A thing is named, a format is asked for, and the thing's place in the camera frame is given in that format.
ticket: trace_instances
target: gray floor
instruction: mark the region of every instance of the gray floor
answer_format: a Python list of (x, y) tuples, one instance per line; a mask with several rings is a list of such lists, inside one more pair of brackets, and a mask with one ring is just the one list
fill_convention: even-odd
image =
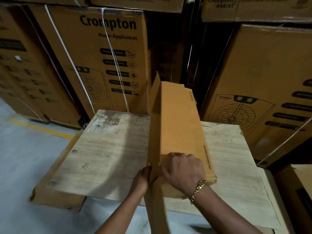
[[(69, 140), (20, 126), (13, 119), (74, 135), (76, 130), (29, 122), (0, 100), (0, 233), (93, 233), (118, 202), (88, 198), (78, 214), (27, 200)], [(210, 233), (200, 216), (168, 212), (172, 233)], [(138, 207), (127, 233), (150, 233), (146, 209)]]

